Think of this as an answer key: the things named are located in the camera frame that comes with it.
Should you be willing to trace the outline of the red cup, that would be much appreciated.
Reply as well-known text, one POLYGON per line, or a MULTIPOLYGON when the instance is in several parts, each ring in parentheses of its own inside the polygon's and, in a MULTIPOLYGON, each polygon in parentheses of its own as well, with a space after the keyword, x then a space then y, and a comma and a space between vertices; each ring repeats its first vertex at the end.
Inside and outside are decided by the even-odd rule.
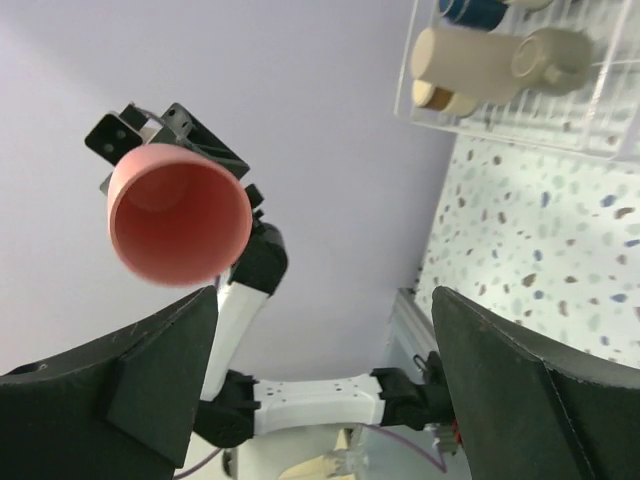
POLYGON ((108 233, 124 265, 150 282, 213 280, 244 251, 252 208, 227 169, 186 148, 154 143, 117 164, 107 193, 108 233))

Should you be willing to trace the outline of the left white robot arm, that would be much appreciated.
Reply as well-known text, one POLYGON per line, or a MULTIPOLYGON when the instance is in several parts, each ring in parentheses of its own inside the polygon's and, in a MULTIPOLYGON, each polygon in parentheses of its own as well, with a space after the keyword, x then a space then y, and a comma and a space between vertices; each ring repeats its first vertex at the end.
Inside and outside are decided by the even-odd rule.
POLYGON ((453 138, 345 107, 186 109, 250 165, 288 255, 233 366, 280 381, 374 366, 396 291, 418 276, 453 138))

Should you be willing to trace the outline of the blue cup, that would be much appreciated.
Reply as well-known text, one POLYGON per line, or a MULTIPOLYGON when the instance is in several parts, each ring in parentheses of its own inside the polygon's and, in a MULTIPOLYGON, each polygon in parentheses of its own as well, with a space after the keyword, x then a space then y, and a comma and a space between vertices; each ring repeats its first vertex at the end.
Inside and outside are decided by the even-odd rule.
POLYGON ((508 5, 496 0, 439 0, 441 18, 452 25, 493 31, 502 22, 508 5))

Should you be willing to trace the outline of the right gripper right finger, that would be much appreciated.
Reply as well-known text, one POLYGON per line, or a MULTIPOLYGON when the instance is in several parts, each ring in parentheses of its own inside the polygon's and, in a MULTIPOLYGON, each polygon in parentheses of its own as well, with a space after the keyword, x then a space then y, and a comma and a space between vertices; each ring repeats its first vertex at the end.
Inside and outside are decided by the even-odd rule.
POLYGON ((502 318, 448 287, 432 320, 471 476, 635 480, 639 372, 502 318))

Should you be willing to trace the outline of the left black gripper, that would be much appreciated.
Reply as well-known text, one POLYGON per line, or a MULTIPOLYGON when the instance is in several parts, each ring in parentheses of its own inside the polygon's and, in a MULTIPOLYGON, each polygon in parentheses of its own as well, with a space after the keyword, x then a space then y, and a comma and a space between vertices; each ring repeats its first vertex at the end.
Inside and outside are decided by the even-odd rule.
MULTIPOLYGON (((183 105, 173 103, 161 119, 177 134, 179 145, 219 163, 238 180, 249 172, 249 165, 183 105)), ((264 216, 262 192, 255 183, 251 183, 244 188, 244 193, 244 213, 251 215, 253 220, 260 220, 264 216)))

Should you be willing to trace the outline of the beige tall cup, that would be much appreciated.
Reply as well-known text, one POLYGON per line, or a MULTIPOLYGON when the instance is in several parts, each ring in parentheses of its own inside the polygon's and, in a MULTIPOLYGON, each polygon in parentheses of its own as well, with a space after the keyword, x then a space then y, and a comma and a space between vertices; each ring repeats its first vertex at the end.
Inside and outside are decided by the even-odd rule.
POLYGON ((521 91, 511 73, 511 61, 523 40, 519 35, 427 28, 413 45, 411 75, 485 103, 503 105, 521 91))

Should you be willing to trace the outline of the steel cup with brown sleeve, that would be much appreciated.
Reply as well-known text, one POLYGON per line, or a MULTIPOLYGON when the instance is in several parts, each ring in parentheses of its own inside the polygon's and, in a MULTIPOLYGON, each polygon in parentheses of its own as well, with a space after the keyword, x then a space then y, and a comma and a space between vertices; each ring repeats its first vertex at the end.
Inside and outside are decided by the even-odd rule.
POLYGON ((539 11, 547 8, 552 0, 504 0, 510 6, 525 9, 527 11, 539 11))

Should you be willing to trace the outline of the small olive mug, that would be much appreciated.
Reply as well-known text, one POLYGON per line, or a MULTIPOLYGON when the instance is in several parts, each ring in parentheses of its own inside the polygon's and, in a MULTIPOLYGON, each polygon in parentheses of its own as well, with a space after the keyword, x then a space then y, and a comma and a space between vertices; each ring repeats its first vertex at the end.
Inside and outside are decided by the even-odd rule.
POLYGON ((593 55, 594 43, 585 33, 545 27, 521 41, 510 71, 523 89, 562 96, 585 85, 593 55))

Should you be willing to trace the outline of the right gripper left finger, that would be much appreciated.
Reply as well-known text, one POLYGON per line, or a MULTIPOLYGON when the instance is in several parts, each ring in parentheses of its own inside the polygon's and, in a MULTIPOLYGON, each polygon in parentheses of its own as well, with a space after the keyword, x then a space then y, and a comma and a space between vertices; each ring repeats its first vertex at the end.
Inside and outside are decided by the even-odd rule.
POLYGON ((205 287, 1 377, 4 479, 170 479, 186 459, 218 316, 205 287))

